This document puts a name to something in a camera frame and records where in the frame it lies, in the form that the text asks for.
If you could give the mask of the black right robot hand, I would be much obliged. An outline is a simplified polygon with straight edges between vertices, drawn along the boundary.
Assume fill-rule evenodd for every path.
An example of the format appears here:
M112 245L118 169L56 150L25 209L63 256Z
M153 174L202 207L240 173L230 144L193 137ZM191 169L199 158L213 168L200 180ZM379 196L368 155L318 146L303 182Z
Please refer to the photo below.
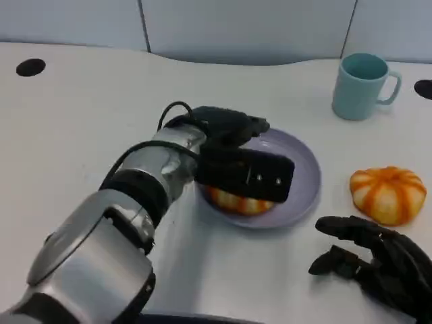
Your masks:
M372 252L368 263L339 246L319 256L310 266L311 275L335 274L356 281L372 299L417 323L431 322L431 259L408 236L356 216L324 216L318 231L349 240Z

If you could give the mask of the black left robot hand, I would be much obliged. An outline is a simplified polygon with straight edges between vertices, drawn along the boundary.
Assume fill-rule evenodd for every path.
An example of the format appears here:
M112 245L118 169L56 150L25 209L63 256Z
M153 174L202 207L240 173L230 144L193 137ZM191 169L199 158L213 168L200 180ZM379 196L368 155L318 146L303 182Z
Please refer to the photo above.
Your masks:
M197 121L206 125L209 141L221 146L242 146L270 128L265 118L232 109L202 106L192 112Z

